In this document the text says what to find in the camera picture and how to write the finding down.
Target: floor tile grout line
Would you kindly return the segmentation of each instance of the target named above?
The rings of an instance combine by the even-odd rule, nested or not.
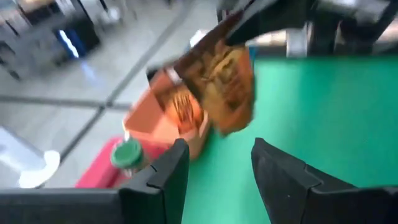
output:
[[[27,97],[15,97],[15,96],[0,96],[0,103],[20,103],[29,105],[40,105],[40,106],[59,106],[69,108],[91,108],[98,109],[105,107],[104,101],[95,100],[65,100],[65,99],[51,99],[51,98],[27,98]]]
[[[183,23],[183,21],[188,16],[191,11],[193,3],[196,0],[189,0],[185,7],[182,8],[181,13],[173,20],[173,22],[166,28],[166,30],[161,33],[155,44],[139,59],[139,61],[133,66],[131,71],[126,75],[123,81],[114,89],[105,106],[100,106],[97,109],[96,114],[85,124],[85,126],[79,131],[79,133],[70,141],[61,154],[60,166],[63,164],[68,155],[74,150],[74,148],[79,144],[79,142],[86,136],[86,134],[94,127],[94,125],[100,120],[100,118],[105,114],[107,109],[111,109],[114,104],[114,100],[119,96],[119,94],[127,87],[128,83],[135,77],[139,70],[145,66],[145,64],[155,55],[158,49],[163,46],[167,39],[173,34],[173,32]]]
[[[69,154],[74,150],[77,144],[86,136],[89,130],[100,120],[100,118],[104,115],[105,107],[101,107],[97,109],[97,112],[94,116],[85,124],[85,126],[79,131],[79,133],[69,142],[66,148],[61,153],[61,161],[60,166],[65,161],[65,159],[69,156]]]
[[[114,103],[111,106],[107,106],[107,110],[119,110],[119,111],[129,111],[131,110],[132,104],[130,103]]]

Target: gray floor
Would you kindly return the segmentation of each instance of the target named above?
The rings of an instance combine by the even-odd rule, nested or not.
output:
[[[106,34],[88,58],[23,82],[0,72],[0,125],[65,155],[46,187],[73,187],[103,144],[123,134],[127,111],[111,105],[134,104],[148,87],[147,66],[178,57],[198,29],[216,25],[217,1],[188,2],[134,0],[138,20]]]

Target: green surface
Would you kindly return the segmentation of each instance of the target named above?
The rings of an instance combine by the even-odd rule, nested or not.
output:
[[[398,184],[398,58],[257,60],[255,74],[254,120],[210,134],[190,166],[183,223],[269,223],[255,137],[359,187]]]

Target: snack bag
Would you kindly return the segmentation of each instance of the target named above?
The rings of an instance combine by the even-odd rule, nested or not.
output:
[[[239,131],[252,120],[254,81],[249,50],[244,45],[224,44],[240,17],[237,13],[218,24],[174,63],[174,70],[222,134]]]
[[[157,75],[168,75],[166,69],[160,69]],[[162,88],[152,89],[160,107],[166,116],[178,127],[180,134],[199,129],[203,122],[203,110],[188,88],[182,83],[172,82]]]

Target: green bottle cap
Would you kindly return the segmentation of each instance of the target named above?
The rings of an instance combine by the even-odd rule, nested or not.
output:
[[[111,154],[111,163],[117,168],[126,169],[137,166],[143,158],[139,141],[129,139],[118,145]]]

